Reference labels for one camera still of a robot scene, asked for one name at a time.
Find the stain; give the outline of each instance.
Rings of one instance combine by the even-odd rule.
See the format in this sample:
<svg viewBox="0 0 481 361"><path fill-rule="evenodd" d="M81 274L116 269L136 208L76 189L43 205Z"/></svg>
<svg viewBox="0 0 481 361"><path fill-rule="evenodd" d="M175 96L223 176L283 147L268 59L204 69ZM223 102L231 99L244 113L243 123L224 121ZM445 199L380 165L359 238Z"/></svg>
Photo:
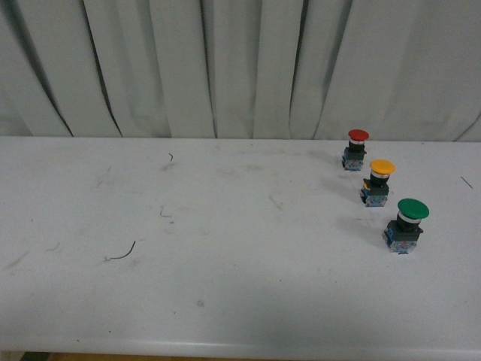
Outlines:
<svg viewBox="0 0 481 361"><path fill-rule="evenodd" d="M140 264L141 264L141 261L139 261L138 259L134 259L130 262L129 267L134 268L135 266Z"/></svg>
<svg viewBox="0 0 481 361"><path fill-rule="evenodd" d="M48 249L46 249L46 251L47 251L47 252L51 252L51 251L53 251L53 250L56 250L56 249L59 247L59 245L60 245L60 242L57 243L57 245L56 245L54 248L48 248Z"/></svg>
<svg viewBox="0 0 481 361"><path fill-rule="evenodd" d="M78 231L77 231L77 235L79 237L83 237L84 235L87 234L87 228L85 227L81 227Z"/></svg>
<svg viewBox="0 0 481 361"><path fill-rule="evenodd" d="M279 211L283 209L284 204L282 202L277 202L274 198L272 198L272 196L269 196L269 199L271 200L271 202L274 203L274 205Z"/></svg>
<svg viewBox="0 0 481 361"><path fill-rule="evenodd" d="M178 166L179 163L173 162L169 163L167 165L164 165L162 168L160 168L161 171L170 171L171 169L174 169L175 167Z"/></svg>
<svg viewBox="0 0 481 361"><path fill-rule="evenodd" d="M219 173L219 175L223 178L229 180L237 180L242 178L242 176L232 168L218 168L217 173Z"/></svg>
<svg viewBox="0 0 481 361"><path fill-rule="evenodd" d="M20 262L22 262L22 259L24 259L25 257L27 257L27 255L30 253L30 251L26 251L25 253L23 253L20 257L18 257L17 259L15 259L12 263L6 265L2 270L3 271L6 271L7 269L10 269L10 268L13 268L15 267L16 265L18 265Z"/></svg>
<svg viewBox="0 0 481 361"><path fill-rule="evenodd" d="M243 165L242 169L244 171L261 171L263 168L256 164L247 164L247 165Z"/></svg>

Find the green push button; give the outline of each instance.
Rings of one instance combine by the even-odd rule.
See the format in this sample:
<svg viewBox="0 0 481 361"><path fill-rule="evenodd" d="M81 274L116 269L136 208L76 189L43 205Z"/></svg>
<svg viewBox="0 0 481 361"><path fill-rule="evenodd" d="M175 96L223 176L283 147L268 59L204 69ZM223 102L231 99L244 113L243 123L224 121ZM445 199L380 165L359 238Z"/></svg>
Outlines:
<svg viewBox="0 0 481 361"><path fill-rule="evenodd" d="M429 208L417 199L405 198L398 203L399 211L412 220L422 220L429 215Z"/></svg>

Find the floor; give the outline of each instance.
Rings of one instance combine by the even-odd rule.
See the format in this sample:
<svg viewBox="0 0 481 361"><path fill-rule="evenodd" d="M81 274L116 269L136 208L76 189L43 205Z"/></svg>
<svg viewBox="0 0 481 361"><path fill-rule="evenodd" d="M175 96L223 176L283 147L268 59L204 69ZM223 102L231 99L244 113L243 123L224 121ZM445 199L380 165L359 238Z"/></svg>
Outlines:
<svg viewBox="0 0 481 361"><path fill-rule="evenodd" d="M27 352L22 361L243 361L241 359L205 359L195 357L98 355L87 353Z"/></svg>

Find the white curtain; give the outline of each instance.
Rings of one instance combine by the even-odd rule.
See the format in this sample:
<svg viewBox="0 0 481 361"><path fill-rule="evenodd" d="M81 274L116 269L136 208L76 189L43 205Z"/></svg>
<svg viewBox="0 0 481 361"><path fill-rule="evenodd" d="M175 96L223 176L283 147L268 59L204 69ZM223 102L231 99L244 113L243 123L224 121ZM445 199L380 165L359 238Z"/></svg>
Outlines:
<svg viewBox="0 0 481 361"><path fill-rule="evenodd" d="M481 141L481 2L0 3L0 134Z"/></svg>

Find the scuff mark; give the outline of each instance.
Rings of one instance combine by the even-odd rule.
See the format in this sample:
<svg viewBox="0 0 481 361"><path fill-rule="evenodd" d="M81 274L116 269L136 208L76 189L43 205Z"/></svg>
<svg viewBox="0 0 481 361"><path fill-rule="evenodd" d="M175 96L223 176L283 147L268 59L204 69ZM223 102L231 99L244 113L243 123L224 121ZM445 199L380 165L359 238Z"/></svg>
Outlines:
<svg viewBox="0 0 481 361"><path fill-rule="evenodd" d="M27 254L29 254L30 251L26 251L25 253L23 253L20 257L18 257L17 259L15 259L12 263L6 265L2 270L3 271L6 271L7 269L10 269L10 268L13 268L15 267L16 265L18 265L20 262L22 262L22 259L24 259L25 257L27 257Z"/></svg>
<svg viewBox="0 0 481 361"><path fill-rule="evenodd" d="M462 179L471 189L473 189L473 186L471 186L471 185L467 182L467 180L465 180L463 177L461 177L461 179Z"/></svg>
<svg viewBox="0 0 481 361"><path fill-rule="evenodd" d="M274 205L276 206L276 208L279 211L281 211L283 209L284 204L282 202L281 203L276 202L276 200L274 198L272 198L272 196L269 196L269 199L271 200L271 202L274 203Z"/></svg>
<svg viewBox="0 0 481 361"><path fill-rule="evenodd" d="M46 251L47 251L47 252L51 252L51 251L53 251L53 250L56 250L56 249L59 247L59 245L60 245L60 242L57 243L57 245L56 245L54 248L48 248L48 249L46 249Z"/></svg>
<svg viewBox="0 0 481 361"><path fill-rule="evenodd" d="M160 168L161 171L170 171L171 169L175 168L179 163L170 163L167 165L164 165L162 168Z"/></svg>

